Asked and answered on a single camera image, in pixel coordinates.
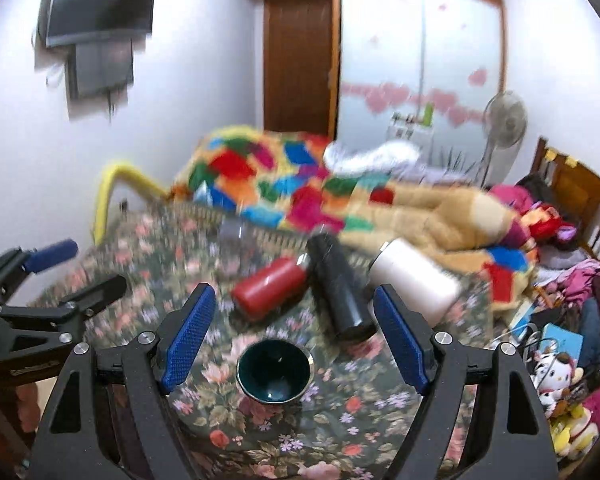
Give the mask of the clear glass cup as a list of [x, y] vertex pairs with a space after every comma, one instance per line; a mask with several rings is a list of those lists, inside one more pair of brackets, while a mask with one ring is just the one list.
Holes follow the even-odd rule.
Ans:
[[219, 227], [218, 243], [223, 255], [241, 254], [252, 244], [249, 226], [239, 219], [225, 219]]

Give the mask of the pink clothes pile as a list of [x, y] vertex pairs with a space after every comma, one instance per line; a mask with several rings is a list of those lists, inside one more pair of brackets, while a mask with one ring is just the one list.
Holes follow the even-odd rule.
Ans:
[[593, 282], [600, 278], [600, 261], [587, 258], [569, 269], [536, 269], [534, 284], [549, 295], [557, 294], [569, 307], [578, 308], [593, 296]]

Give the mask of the white sliding wardrobe with hearts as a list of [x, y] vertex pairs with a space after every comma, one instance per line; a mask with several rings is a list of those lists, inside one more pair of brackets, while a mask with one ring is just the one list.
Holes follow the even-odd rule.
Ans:
[[394, 112], [422, 122], [434, 104], [424, 162], [475, 174], [482, 115], [501, 88], [502, 9], [484, 0], [340, 0], [335, 138], [352, 151], [387, 140]]

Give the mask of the brown wooden door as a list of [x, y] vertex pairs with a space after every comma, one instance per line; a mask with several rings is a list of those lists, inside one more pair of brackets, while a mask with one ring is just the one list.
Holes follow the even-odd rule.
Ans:
[[332, 0], [264, 0], [264, 128], [326, 136]]

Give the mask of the red pink plush toy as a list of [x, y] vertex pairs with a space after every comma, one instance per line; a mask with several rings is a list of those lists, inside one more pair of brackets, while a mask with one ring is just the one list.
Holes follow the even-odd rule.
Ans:
[[568, 222], [553, 205], [534, 198], [520, 185], [497, 184], [489, 193], [516, 212], [517, 220], [505, 239], [508, 244], [522, 245], [534, 240], [536, 244], [568, 245], [578, 235], [578, 228]]

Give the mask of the wooden bed headboard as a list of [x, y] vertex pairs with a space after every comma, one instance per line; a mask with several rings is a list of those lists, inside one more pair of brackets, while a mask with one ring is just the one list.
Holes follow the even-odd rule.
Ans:
[[531, 172], [542, 177], [559, 210], [579, 225], [580, 246], [600, 260], [600, 176], [574, 156], [552, 148], [542, 136]]

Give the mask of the yellow plush toy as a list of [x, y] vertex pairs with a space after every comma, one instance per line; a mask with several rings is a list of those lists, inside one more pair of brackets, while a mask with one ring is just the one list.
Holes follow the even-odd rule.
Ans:
[[558, 463], [574, 462], [591, 451], [600, 437], [592, 411], [583, 404], [550, 420], [550, 435]]

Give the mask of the light blue box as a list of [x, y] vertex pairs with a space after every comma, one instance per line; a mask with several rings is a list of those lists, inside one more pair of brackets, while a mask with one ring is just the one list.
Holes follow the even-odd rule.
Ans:
[[565, 352], [570, 359], [578, 362], [582, 350], [583, 336], [565, 328], [547, 323], [542, 330], [539, 349], [541, 352]]

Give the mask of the red thermos bottle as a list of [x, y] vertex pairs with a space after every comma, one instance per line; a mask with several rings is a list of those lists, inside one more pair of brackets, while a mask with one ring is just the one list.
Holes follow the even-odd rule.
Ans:
[[306, 292], [310, 260], [307, 254], [280, 257], [235, 285], [230, 298], [244, 317], [260, 322]]

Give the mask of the standing electric fan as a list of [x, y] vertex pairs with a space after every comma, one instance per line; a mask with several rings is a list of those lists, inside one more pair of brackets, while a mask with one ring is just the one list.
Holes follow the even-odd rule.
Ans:
[[494, 152], [515, 146], [524, 137], [527, 126], [528, 116], [524, 102], [515, 92], [505, 90], [490, 99], [482, 115], [486, 148], [475, 177], [478, 185], [484, 188], [488, 183]]

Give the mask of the yellow padded bed rail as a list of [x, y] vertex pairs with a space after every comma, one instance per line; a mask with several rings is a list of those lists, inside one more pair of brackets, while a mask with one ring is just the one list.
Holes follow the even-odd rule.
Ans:
[[170, 190], [166, 185], [149, 177], [130, 162], [124, 160], [110, 162], [102, 170], [96, 193], [92, 225], [92, 240], [95, 246], [99, 245], [107, 235], [111, 204], [118, 188], [130, 190], [146, 203], [167, 200], [170, 196]]

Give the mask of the grey white striped sheet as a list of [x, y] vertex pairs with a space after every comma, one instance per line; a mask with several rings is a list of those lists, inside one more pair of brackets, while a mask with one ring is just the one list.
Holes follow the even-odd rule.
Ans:
[[394, 180], [416, 184], [471, 184], [471, 178], [466, 174], [426, 164], [417, 145], [400, 139], [358, 152], [335, 141], [326, 146], [323, 164], [337, 177], [384, 174]]

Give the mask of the green bottle on cabinet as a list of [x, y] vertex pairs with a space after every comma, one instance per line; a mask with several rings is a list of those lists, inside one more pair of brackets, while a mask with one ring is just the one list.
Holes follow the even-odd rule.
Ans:
[[434, 104], [428, 102], [425, 105], [424, 114], [422, 114], [422, 125], [430, 127], [432, 124], [432, 116], [434, 116]]

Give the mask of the floral bed quilt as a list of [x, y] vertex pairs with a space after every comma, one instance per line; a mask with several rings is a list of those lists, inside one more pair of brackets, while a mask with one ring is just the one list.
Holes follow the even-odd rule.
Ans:
[[131, 212], [36, 304], [51, 307], [109, 274], [125, 276], [126, 295], [86, 326], [86, 340], [105, 349], [153, 330], [197, 285], [210, 285], [213, 321], [169, 398], [204, 478], [379, 479], [420, 403], [384, 336], [338, 341], [315, 285], [260, 322], [232, 296], [241, 280], [298, 258], [304, 246], [302, 235], [231, 222], [203, 206]]

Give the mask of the white small cabinet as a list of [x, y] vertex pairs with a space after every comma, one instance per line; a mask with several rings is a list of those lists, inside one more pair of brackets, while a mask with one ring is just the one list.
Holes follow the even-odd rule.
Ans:
[[410, 142], [418, 147], [422, 158], [428, 158], [434, 147], [434, 128], [418, 122], [413, 115], [394, 112], [387, 129], [387, 140]]

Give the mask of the white cat plush toy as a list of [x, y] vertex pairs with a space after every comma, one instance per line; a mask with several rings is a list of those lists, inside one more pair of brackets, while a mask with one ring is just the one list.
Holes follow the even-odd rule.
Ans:
[[572, 388], [583, 377], [567, 352], [535, 352], [531, 380], [538, 393], [545, 417], [550, 419], [565, 413]]

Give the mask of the small wall mounted monitor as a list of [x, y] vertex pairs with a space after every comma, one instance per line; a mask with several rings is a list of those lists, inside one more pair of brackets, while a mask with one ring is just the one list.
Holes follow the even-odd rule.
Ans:
[[67, 77], [73, 100], [126, 88], [134, 79], [132, 41], [76, 44], [68, 58]]

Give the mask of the black thermos bottle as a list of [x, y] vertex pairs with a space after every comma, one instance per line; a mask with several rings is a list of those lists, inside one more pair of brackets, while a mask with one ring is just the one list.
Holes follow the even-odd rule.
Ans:
[[306, 242], [312, 292], [326, 309], [336, 341], [360, 344], [376, 333], [363, 289], [338, 238], [327, 232]]

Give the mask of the white cylindrical bottle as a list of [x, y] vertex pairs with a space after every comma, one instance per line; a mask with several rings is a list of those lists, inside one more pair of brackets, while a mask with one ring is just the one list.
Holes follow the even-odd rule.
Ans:
[[438, 325], [462, 293], [462, 284], [405, 240], [383, 244], [368, 270], [373, 286], [391, 285], [428, 325]]

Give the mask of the colourful patchwork blanket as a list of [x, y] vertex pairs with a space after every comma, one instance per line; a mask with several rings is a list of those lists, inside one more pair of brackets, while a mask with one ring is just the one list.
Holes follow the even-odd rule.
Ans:
[[484, 273], [505, 307], [530, 285], [536, 251], [519, 214], [466, 184], [429, 185], [386, 174], [339, 177], [323, 162], [326, 136], [247, 126], [215, 130], [175, 178], [178, 200], [207, 192], [212, 205], [261, 226], [333, 229], [368, 254], [400, 238], [442, 268]]

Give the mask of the wall mounted black television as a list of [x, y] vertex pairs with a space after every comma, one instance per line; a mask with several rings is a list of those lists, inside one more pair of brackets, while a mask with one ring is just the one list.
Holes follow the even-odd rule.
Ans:
[[152, 33], [155, 0], [50, 0], [42, 37], [48, 48]]

